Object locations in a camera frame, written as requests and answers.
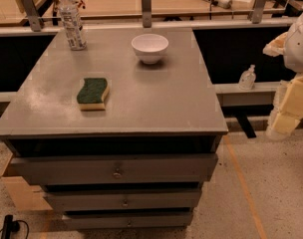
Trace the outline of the foam-padded gripper finger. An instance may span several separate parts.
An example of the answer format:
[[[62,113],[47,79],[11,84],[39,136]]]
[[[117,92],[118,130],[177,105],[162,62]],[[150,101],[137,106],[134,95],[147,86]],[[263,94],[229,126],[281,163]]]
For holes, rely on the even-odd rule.
[[[287,32],[282,33],[273,39],[263,48],[263,53],[267,56],[277,57],[284,54],[284,45],[287,38]]]
[[[288,137],[303,119],[303,74],[281,81],[273,100],[266,135],[273,140]]]

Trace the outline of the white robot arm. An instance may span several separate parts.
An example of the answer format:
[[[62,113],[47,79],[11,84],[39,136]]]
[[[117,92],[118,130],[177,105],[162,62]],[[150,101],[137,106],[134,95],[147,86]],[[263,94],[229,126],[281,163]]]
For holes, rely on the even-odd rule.
[[[268,43],[263,53],[282,55],[285,67],[295,73],[289,82],[280,82],[268,119],[266,134],[280,140],[288,137],[303,119],[303,13],[287,32]]]

